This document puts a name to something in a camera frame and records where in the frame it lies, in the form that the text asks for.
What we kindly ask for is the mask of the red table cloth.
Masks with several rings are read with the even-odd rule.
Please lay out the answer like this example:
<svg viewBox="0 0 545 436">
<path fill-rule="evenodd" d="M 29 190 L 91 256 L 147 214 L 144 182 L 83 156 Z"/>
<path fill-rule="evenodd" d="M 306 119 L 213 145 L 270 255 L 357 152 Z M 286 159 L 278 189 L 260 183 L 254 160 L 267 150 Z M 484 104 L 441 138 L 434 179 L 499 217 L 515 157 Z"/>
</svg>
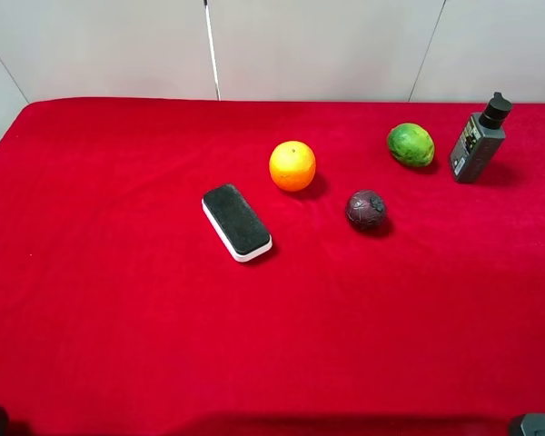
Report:
<svg viewBox="0 0 545 436">
<path fill-rule="evenodd" d="M 545 412 L 545 104 L 475 184 L 476 104 L 72 98 L 0 141 L 0 406 L 16 435 L 504 435 Z M 430 165 L 390 153 L 424 128 Z M 309 145 L 285 192 L 269 159 Z M 272 237 L 238 263 L 202 197 Z M 352 227 L 372 190 L 384 223 Z"/>
</svg>

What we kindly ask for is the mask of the white pole behind table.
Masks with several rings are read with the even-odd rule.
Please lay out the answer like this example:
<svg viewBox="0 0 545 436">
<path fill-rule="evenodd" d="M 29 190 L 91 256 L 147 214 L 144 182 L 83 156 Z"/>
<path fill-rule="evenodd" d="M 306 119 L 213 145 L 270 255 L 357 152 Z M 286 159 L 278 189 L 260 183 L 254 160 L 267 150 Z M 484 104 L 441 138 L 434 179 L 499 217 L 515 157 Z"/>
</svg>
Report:
<svg viewBox="0 0 545 436">
<path fill-rule="evenodd" d="M 219 76 L 218 76 L 217 61 L 216 61 L 216 55 L 215 55 L 215 46 L 214 46 L 214 40 L 213 40 L 213 29 L 212 29 L 210 7 L 209 7 L 209 1 L 208 0 L 203 0 L 203 8 L 204 8 L 204 18 L 205 18 L 205 24 L 206 24 L 206 31 L 207 31 L 209 52 L 210 52 L 210 58 L 211 58 L 211 65 L 212 65 L 212 71 L 213 71 L 213 82 L 214 82 L 214 88 L 215 88 L 215 95 L 216 95 L 216 100 L 221 101 L 222 97 L 221 97 L 221 90 L 220 90 L 220 85 L 219 85 Z"/>
</svg>

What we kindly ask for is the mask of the dark grey lotion bottle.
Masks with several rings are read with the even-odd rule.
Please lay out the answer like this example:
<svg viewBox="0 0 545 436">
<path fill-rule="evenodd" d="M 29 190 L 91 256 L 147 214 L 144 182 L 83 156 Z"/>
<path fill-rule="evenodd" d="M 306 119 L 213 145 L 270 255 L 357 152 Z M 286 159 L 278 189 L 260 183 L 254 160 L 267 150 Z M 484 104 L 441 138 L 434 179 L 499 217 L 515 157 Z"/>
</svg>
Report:
<svg viewBox="0 0 545 436">
<path fill-rule="evenodd" d="M 470 114 L 449 163 L 457 183 L 475 183 L 506 138 L 502 127 L 512 103 L 495 92 L 482 112 Z"/>
</svg>

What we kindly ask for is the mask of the green mango fruit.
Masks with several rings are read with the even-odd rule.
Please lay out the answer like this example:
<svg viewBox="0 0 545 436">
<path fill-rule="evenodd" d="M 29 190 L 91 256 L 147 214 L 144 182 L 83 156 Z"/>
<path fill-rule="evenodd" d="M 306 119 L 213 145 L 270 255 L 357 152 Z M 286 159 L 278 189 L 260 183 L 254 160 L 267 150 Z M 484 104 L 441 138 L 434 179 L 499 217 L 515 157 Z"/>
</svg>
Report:
<svg viewBox="0 0 545 436">
<path fill-rule="evenodd" d="M 410 167 L 430 165 L 435 154 L 430 134 L 414 123 L 398 124 L 392 128 L 386 142 L 391 155 L 401 164 Z"/>
</svg>

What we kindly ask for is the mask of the dark purple mangosteen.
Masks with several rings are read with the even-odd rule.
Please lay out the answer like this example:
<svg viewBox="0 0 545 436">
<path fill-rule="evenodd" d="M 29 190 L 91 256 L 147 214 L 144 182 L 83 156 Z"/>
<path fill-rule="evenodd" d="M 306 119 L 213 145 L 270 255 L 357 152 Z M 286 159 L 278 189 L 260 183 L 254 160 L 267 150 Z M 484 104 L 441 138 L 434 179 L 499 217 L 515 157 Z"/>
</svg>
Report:
<svg viewBox="0 0 545 436">
<path fill-rule="evenodd" d="M 372 190 L 360 190 L 347 201 L 345 215 L 349 224 L 365 231 L 381 226 L 387 216 L 387 207 L 382 197 Z"/>
</svg>

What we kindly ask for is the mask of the dark object bottom right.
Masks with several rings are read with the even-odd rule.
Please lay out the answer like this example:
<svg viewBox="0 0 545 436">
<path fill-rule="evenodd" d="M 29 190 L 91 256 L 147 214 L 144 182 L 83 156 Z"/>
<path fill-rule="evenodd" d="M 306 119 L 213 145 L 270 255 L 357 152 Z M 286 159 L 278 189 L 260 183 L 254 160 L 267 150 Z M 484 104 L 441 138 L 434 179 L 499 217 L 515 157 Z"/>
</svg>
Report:
<svg viewBox="0 0 545 436">
<path fill-rule="evenodd" d="M 545 413 L 526 413 L 515 417 L 510 425 L 510 436 L 545 436 Z"/>
</svg>

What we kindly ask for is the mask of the black white board eraser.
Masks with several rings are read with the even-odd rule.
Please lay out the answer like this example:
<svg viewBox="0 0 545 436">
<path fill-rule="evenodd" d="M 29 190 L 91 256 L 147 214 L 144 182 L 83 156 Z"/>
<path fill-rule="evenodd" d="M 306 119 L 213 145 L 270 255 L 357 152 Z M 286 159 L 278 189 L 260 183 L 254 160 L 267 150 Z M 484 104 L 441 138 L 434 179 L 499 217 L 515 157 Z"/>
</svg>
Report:
<svg viewBox="0 0 545 436">
<path fill-rule="evenodd" d="M 236 262 L 247 263 L 272 249 L 271 234 L 233 184 L 227 183 L 205 193 L 202 207 Z"/>
</svg>

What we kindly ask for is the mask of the orange fruit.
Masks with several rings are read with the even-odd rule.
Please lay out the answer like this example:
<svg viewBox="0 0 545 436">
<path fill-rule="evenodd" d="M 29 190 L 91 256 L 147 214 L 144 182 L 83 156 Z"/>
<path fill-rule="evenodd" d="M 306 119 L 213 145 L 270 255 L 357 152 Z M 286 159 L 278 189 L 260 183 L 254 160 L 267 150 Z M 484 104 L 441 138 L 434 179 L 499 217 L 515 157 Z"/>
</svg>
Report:
<svg viewBox="0 0 545 436">
<path fill-rule="evenodd" d="M 285 192 L 305 189 L 316 172 L 316 158 L 312 148 L 300 141 L 278 144 L 269 159 L 272 181 Z"/>
</svg>

